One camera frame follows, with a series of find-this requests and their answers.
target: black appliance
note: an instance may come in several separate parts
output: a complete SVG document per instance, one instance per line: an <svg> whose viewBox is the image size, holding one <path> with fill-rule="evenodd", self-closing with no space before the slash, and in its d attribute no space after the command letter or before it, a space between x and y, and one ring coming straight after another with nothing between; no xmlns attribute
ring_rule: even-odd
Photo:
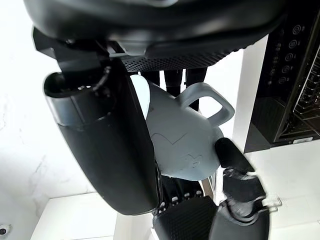
<svg viewBox="0 0 320 240"><path fill-rule="evenodd" d="M269 34L245 153L320 139L320 3L290 7Z"/></svg>

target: watering can handle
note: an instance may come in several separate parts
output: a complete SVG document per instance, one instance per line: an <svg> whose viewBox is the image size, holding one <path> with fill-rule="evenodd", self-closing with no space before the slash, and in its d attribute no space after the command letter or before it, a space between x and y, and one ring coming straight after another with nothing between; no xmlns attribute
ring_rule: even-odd
<svg viewBox="0 0 320 240"><path fill-rule="evenodd" d="M187 87L176 97L176 100L180 103L180 107L185 109L202 97L211 97L222 105L220 111L208 118L212 127L220 126L234 116L235 110L231 104L210 85L204 82L198 82Z"/></svg>

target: black plastic housing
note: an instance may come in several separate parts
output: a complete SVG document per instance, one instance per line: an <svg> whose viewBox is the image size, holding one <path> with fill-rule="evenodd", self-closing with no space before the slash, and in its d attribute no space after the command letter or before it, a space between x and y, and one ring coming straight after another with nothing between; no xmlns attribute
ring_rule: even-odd
<svg viewBox="0 0 320 240"><path fill-rule="evenodd" d="M119 71L112 68L98 90L94 85L71 86L61 73L53 73L45 80L44 92L68 146L97 192L119 213L138 215L158 206L159 176L137 94L130 77Z"/></svg>

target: control panel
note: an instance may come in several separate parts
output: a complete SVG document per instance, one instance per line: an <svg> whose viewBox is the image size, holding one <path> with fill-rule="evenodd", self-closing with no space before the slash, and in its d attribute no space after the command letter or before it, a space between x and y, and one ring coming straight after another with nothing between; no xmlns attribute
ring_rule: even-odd
<svg viewBox="0 0 320 240"><path fill-rule="evenodd" d="M268 37L257 91L257 97L274 97L284 105L298 80L319 13L319 7L310 4L291 7L291 14Z"/></svg>

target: textured grip pad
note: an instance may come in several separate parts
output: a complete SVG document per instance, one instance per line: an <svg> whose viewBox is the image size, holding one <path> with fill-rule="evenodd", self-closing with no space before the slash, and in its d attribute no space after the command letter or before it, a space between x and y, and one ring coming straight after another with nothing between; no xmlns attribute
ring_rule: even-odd
<svg viewBox="0 0 320 240"><path fill-rule="evenodd" d="M160 240L208 240L217 207L210 197L195 197L153 218Z"/></svg>

